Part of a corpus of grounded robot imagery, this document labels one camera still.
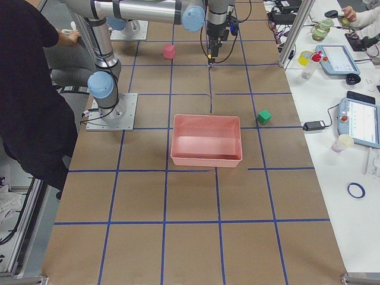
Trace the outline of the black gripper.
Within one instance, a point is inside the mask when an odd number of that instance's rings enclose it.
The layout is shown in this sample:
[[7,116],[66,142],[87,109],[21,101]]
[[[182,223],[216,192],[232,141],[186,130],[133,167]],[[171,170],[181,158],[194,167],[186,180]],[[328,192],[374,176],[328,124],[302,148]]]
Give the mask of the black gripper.
[[226,25],[208,25],[207,26],[207,36],[208,36],[208,55],[218,56],[219,48],[222,43],[228,39],[229,29]]

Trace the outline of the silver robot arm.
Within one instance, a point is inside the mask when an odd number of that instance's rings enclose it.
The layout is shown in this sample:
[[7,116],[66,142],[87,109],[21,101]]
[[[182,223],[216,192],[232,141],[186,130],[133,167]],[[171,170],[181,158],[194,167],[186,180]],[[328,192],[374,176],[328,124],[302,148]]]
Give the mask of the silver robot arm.
[[91,95],[106,121],[117,117],[119,111],[118,77],[121,63],[114,54],[106,20],[85,18],[85,27],[94,52],[96,71],[87,81]]
[[231,18],[229,1],[65,1],[74,13],[101,25],[107,17],[182,25],[191,32],[207,23],[210,62],[218,57],[227,28],[238,23]]

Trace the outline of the seated person's hand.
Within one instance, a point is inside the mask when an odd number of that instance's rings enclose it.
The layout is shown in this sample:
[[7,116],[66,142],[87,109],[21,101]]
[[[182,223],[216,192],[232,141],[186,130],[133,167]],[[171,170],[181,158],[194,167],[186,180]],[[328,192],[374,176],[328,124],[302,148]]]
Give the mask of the seated person's hand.
[[344,7],[342,9],[344,16],[350,23],[353,23],[357,20],[357,12],[351,6]]

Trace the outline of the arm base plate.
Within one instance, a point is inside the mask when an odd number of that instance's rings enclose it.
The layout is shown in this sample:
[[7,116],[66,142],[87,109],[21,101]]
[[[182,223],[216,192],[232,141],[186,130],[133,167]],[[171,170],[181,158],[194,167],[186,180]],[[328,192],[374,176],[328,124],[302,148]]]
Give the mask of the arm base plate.
[[137,109],[137,93],[119,93],[119,103],[114,109],[99,109],[93,99],[89,117],[85,119],[87,131],[132,131]]
[[144,41],[147,38],[148,21],[108,18],[107,24],[113,42]]

